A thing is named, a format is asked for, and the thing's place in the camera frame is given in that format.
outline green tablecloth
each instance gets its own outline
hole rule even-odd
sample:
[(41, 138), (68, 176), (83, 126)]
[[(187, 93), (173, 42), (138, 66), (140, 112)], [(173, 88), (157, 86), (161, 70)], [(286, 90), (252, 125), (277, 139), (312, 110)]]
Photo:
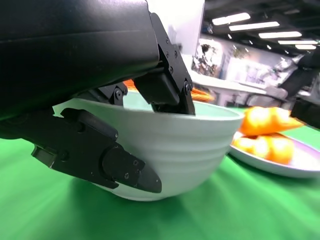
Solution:
[[(320, 149), (303, 127), (288, 135)], [(33, 145), (0, 140), (1, 240), (320, 240), (320, 179), (290, 179), (228, 156), (195, 190), (158, 202), (116, 197), (48, 169)]]

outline ceiling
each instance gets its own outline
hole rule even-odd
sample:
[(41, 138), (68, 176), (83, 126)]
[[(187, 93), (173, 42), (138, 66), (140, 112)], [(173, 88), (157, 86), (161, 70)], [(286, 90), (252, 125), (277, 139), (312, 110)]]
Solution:
[[(248, 13), (250, 19), (213, 25), (212, 19)], [(278, 27), (230, 31), (229, 26), (276, 21)], [(208, 33), (207, 26), (213, 33)], [(320, 0), (206, 0), (202, 33), (250, 47), (294, 56), (305, 54), (295, 45), (280, 45), (278, 40), (320, 40)], [(298, 31), (301, 37), (262, 39), (259, 33)]]

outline white bowl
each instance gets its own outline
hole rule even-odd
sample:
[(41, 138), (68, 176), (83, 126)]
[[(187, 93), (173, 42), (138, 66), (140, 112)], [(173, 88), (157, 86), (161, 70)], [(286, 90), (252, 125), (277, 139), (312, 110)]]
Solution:
[(161, 193), (120, 184), (108, 190), (135, 201), (179, 195), (203, 183), (230, 148), (244, 115), (225, 107), (194, 102), (196, 116), (154, 113), (138, 92), (129, 92), (124, 107), (74, 98), (54, 107), (84, 109), (119, 132), (117, 142), (148, 163), (162, 181)]

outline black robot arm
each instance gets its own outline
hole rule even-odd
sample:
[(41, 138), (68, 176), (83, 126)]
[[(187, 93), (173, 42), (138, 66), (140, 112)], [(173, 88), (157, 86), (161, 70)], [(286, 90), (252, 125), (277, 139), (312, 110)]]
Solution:
[(0, 2), (0, 138), (25, 139), (48, 167), (114, 189), (160, 193), (158, 175), (112, 126), (71, 98), (122, 105), (133, 79), (156, 112), (195, 114), (180, 51), (145, 0)]

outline plate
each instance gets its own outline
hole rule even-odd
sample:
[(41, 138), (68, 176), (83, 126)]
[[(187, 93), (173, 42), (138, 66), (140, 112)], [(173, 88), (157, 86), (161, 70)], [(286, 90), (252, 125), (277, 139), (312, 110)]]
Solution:
[[(234, 137), (241, 137), (237, 132)], [(272, 162), (261, 157), (254, 156), (241, 149), (231, 146), (230, 155), (236, 159), (251, 165), (257, 169), (291, 178), (314, 178), (320, 177), (320, 152), (315, 148), (287, 137), (294, 143), (293, 158), (289, 165)]]

